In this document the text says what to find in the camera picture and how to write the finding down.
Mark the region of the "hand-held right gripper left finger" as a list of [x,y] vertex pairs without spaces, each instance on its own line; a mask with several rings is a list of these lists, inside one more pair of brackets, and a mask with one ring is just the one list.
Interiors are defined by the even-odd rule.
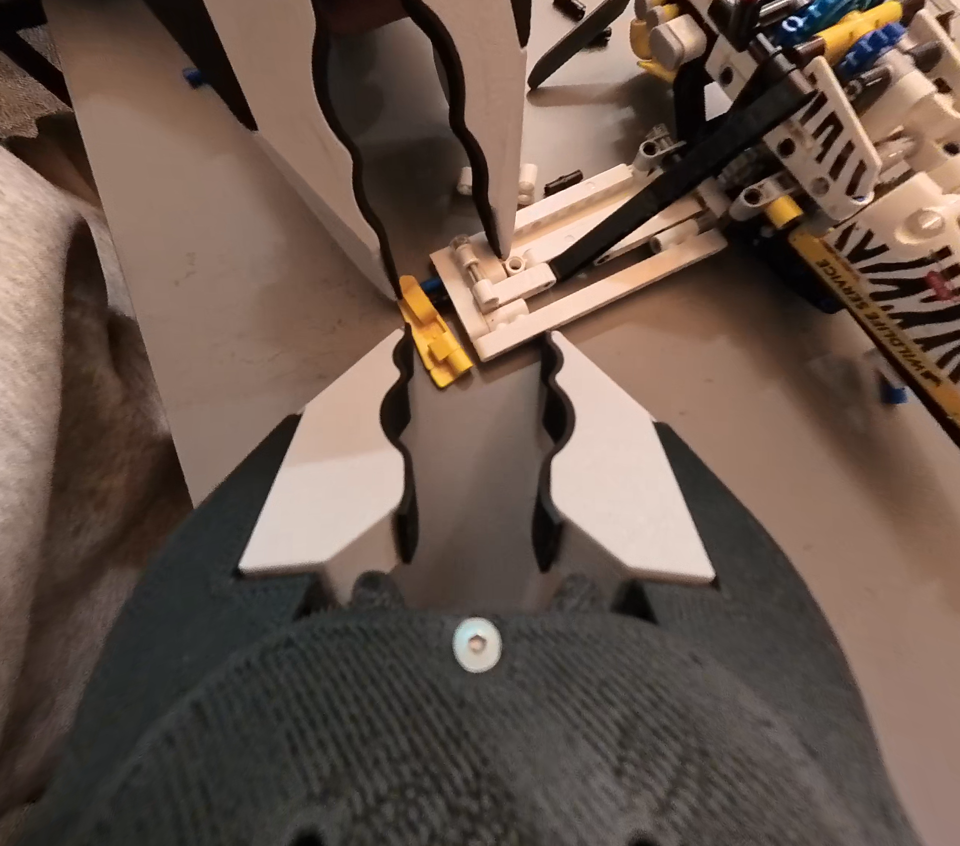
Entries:
[[367,573],[413,559],[419,513],[410,452],[410,328],[394,330],[298,417],[238,570],[317,576],[349,597]]

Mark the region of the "white lego connector piece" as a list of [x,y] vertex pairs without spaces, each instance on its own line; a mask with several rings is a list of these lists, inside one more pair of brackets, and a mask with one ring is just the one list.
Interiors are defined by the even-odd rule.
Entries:
[[[533,163],[521,164],[518,175],[517,203],[519,205],[529,205],[534,201],[536,193],[536,182],[538,179],[538,167]],[[474,175],[471,167],[463,167],[460,171],[455,190],[460,195],[470,196],[473,193]]]

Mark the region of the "yellow lego piece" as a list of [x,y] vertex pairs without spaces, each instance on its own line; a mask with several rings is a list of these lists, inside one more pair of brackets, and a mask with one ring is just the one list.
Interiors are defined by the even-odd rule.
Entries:
[[415,277],[399,277],[398,307],[431,381],[445,389],[470,373],[474,363]]

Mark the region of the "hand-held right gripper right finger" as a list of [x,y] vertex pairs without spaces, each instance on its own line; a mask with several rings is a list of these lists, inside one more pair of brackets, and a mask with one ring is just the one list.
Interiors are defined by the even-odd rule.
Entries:
[[534,561],[598,584],[711,584],[716,571],[652,414],[553,331],[543,340]]

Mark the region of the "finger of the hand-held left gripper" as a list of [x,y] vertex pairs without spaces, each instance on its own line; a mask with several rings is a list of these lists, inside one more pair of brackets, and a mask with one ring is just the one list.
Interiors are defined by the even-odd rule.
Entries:
[[512,0],[403,1],[438,54],[473,201],[491,249],[506,257],[518,210],[525,72]]
[[356,268],[396,299],[399,276],[362,161],[330,97],[329,31],[314,0],[202,0],[258,143]]

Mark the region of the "lego helicopter model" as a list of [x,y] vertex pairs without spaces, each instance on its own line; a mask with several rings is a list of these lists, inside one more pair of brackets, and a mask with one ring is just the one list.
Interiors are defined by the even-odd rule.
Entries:
[[432,257],[480,360],[692,264],[733,236],[846,311],[958,443],[958,46],[928,0],[602,0],[534,64],[544,85],[632,7],[673,124],[630,164]]

